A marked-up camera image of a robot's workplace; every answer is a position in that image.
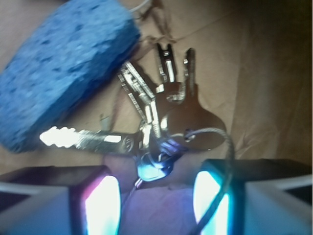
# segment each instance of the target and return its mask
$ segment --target glowing light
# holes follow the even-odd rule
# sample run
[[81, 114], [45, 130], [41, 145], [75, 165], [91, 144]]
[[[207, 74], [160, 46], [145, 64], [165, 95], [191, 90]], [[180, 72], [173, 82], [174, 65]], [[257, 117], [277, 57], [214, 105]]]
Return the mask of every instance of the glowing light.
[[85, 201], [88, 235], [116, 235], [121, 195], [115, 177], [106, 176]]
[[[196, 221], [199, 222], [211, 205], [221, 186], [207, 171], [197, 174], [194, 186], [193, 206]], [[226, 235], [228, 230], [229, 194], [225, 194], [202, 235]]]

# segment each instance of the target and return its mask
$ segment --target key teeth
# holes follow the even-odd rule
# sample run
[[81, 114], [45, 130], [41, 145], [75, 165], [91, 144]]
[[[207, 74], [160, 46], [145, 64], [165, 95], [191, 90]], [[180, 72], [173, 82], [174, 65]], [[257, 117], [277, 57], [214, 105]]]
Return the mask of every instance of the key teeth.
[[63, 127], [58, 129], [53, 126], [40, 135], [40, 140], [47, 146], [56, 145], [58, 148], [70, 148], [78, 142], [79, 133], [74, 128]]

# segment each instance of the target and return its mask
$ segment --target blue sponge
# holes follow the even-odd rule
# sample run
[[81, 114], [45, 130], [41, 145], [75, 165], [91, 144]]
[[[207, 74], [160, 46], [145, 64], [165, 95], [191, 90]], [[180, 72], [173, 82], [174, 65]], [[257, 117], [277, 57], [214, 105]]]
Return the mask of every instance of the blue sponge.
[[39, 134], [112, 77], [140, 34], [116, 0], [70, 0], [21, 46], [0, 76], [0, 142], [34, 150]]

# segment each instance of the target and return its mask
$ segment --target key blade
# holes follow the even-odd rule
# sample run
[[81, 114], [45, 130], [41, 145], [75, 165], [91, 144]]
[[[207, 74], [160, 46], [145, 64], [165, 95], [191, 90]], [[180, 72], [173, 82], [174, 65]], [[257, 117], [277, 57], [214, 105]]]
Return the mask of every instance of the key blade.
[[187, 93], [191, 96], [195, 93], [195, 73], [196, 73], [196, 52], [193, 48], [189, 48], [186, 51], [186, 57], [184, 59], [185, 77]]
[[57, 129], [56, 126], [43, 132], [39, 136], [40, 140], [47, 146], [56, 145], [58, 148], [70, 148], [79, 141], [79, 134], [75, 129]]
[[140, 133], [77, 132], [74, 128], [58, 129], [54, 126], [43, 132], [40, 140], [47, 146], [56, 145], [58, 148], [75, 147], [96, 153], [134, 155], [138, 150]]
[[151, 77], [148, 74], [146, 74], [144, 69], [139, 64], [137, 64], [136, 62], [132, 62], [132, 65], [137, 70], [139, 75], [142, 77], [144, 82], [147, 84], [148, 88], [151, 90], [151, 92], [155, 96], [157, 93], [158, 85], [156, 83], [154, 83], [154, 81], [152, 81]]
[[[145, 92], [145, 94], [150, 98], [153, 99], [155, 98], [155, 88], [154, 91], [152, 91], [150, 89], [150, 87], [148, 86], [148, 84], [144, 81], [143, 77], [141, 76], [141, 74], [138, 73], [138, 71], [136, 70], [136, 68], [132, 65], [131, 62], [126, 62], [125, 63], [126, 68], [128, 69], [128, 71], [130, 72], [130, 74], [133, 76], [133, 78], [135, 79], [135, 81], [139, 84], [139, 86], [142, 88], [142, 90]], [[145, 74], [143, 72], [143, 69], [141, 71], [142, 75], [145, 76], [146, 79], [151, 80], [150, 78], [148, 78], [148, 75]]]
[[138, 94], [132, 89], [132, 87], [125, 81], [123, 74], [121, 74], [121, 73], [118, 74], [118, 78], [121, 81], [121, 84], [122, 84], [122, 87], [123, 87], [124, 91], [126, 91], [128, 97], [131, 99], [132, 103], [136, 107], [136, 109], [139, 112], [141, 118], [144, 121], [147, 121], [145, 113], [144, 113], [145, 104], [139, 98]]
[[177, 69], [176, 69], [172, 46], [168, 44], [167, 49], [163, 50], [161, 44], [157, 43], [156, 49], [158, 53], [158, 56], [156, 58], [157, 58], [159, 73], [163, 81], [175, 82]]

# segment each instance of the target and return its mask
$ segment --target blue light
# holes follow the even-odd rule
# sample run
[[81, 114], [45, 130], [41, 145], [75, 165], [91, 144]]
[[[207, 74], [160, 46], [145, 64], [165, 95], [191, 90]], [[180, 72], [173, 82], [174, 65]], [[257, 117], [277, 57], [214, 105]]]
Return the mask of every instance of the blue light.
[[[198, 223], [211, 205], [221, 186], [217, 175], [207, 171], [197, 174], [194, 186], [193, 206]], [[226, 235], [229, 220], [229, 194], [225, 194], [210, 222], [202, 230], [202, 235]]]
[[85, 200], [88, 235], [116, 235], [121, 195], [115, 177], [106, 176]]

